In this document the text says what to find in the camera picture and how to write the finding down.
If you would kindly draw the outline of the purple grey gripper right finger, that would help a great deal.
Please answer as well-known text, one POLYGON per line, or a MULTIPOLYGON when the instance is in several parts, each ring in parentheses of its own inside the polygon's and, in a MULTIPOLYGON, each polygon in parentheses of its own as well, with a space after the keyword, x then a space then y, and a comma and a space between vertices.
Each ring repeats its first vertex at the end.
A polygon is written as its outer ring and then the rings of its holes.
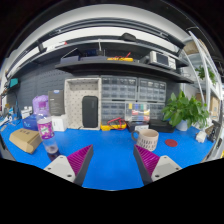
POLYGON ((181 170, 181 167, 167 155, 159 157, 138 145, 134 146, 133 154, 144 185, 181 170))

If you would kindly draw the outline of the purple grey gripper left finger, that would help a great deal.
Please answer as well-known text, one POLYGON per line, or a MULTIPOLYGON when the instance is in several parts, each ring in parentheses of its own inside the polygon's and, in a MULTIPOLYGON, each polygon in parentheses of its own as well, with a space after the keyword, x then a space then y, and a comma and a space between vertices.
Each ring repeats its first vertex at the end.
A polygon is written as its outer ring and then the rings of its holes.
POLYGON ((89 145, 69 156, 58 156, 44 170, 81 186, 84 182, 92 156, 93 145, 89 145))

